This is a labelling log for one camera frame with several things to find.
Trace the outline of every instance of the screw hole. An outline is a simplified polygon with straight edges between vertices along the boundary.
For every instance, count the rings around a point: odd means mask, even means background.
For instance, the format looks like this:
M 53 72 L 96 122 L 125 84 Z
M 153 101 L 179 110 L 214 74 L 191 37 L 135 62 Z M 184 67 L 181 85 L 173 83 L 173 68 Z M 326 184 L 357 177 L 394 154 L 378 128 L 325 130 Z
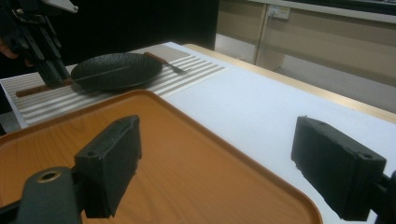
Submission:
M 359 153 L 359 154 L 365 159 L 371 159 L 372 158 L 372 156 L 369 155 L 369 154 L 365 154 L 365 153 Z
M 47 183 L 50 182 L 56 178 L 58 178 L 61 175 L 61 172 L 58 171 L 50 171 L 48 173 L 43 174 L 37 179 L 38 183 Z

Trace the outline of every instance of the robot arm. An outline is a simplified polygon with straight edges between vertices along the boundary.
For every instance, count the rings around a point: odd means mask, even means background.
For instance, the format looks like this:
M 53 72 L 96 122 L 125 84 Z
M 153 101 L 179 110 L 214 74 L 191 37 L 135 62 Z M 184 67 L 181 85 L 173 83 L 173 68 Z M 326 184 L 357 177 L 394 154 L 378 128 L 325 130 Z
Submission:
M 48 16 L 78 11 L 68 0 L 0 0 L 0 36 L 10 49 L 30 60 L 50 88 L 69 78 L 62 46 Z

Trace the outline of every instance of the black plate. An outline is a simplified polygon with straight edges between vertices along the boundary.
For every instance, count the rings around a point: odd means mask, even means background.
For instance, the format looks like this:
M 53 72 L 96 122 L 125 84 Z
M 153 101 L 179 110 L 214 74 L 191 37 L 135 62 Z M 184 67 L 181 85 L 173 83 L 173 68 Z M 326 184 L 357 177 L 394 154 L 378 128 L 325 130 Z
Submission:
M 71 78 L 88 90 L 124 90 L 150 82 L 163 70 L 163 65 L 143 54 L 114 53 L 79 63 Z

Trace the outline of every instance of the floor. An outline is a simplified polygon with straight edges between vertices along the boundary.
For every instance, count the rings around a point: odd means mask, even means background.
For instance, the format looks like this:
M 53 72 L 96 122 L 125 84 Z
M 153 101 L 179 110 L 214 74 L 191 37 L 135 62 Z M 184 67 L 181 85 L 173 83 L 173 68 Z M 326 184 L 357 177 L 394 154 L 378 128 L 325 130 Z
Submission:
M 215 51 L 253 63 L 254 45 L 228 36 L 217 35 Z M 348 98 L 396 113 L 396 88 L 357 77 L 326 66 L 286 56 L 276 69 L 280 75 L 292 77 Z

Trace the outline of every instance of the tray rim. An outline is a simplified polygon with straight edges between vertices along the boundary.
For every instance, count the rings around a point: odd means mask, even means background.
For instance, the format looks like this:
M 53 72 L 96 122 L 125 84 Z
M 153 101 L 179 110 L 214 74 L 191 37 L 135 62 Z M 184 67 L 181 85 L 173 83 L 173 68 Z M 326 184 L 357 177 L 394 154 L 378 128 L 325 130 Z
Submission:
M 257 161 L 254 161 L 252 158 L 250 158 L 248 155 L 240 151 L 238 148 L 234 147 L 212 131 L 208 130 L 205 126 L 203 126 L 201 123 L 195 121 L 182 111 L 180 111 L 178 108 L 176 108 L 173 105 L 170 105 L 167 103 L 164 99 L 162 99 L 160 96 L 156 95 L 152 91 L 147 91 L 147 90 L 134 90 L 134 91 L 128 91 L 125 93 L 122 93 L 120 95 L 116 95 L 113 97 L 110 97 L 102 102 L 96 103 L 94 105 L 89 105 L 84 108 L 81 108 L 79 110 L 72 111 L 68 114 L 61 115 L 60 117 L 54 118 L 54 119 L 48 119 L 43 122 L 37 123 L 35 125 L 29 126 L 25 129 L 18 130 L 14 133 L 9 133 L 3 136 L 0 136 L 0 151 L 2 150 L 1 146 L 4 146 L 3 144 L 7 144 L 9 142 L 12 142 L 19 137 L 26 136 L 30 133 L 48 129 L 49 126 L 56 126 L 61 123 L 67 122 L 69 119 L 74 119 L 77 118 L 78 116 L 81 116 L 81 114 L 87 114 L 90 113 L 94 110 L 98 110 L 100 108 L 104 108 L 108 105 L 112 105 L 115 103 L 119 103 L 120 101 L 127 100 L 130 97 L 136 97 L 136 96 L 144 96 L 148 97 L 150 100 L 155 101 L 156 104 L 159 104 L 160 106 L 166 108 L 167 110 L 172 111 L 173 114 L 176 116 L 180 117 L 183 119 L 185 122 L 187 122 L 190 126 L 194 127 L 197 129 L 198 132 L 204 134 L 206 137 L 215 140 L 217 144 L 220 144 L 221 147 L 227 150 L 228 153 L 232 154 L 233 157 L 236 157 L 238 160 L 240 160 L 242 163 L 244 163 L 247 167 L 253 169 L 255 172 L 258 174 L 265 176 L 265 178 L 270 179 L 270 181 L 275 184 L 277 187 L 281 188 L 283 191 L 286 191 L 287 194 L 289 194 L 290 197 L 293 197 L 297 201 L 301 202 L 305 210 L 309 211 L 309 214 L 311 214 L 312 219 L 316 220 L 318 224 L 323 223 L 322 216 L 314 204 L 314 202 L 307 196 L 305 195 L 302 191 L 299 189 L 295 188 L 292 184 L 287 182 L 286 180 L 282 179 L 278 175 L 276 175 L 274 172 L 270 171 L 267 169 L 265 166 L 259 164 Z

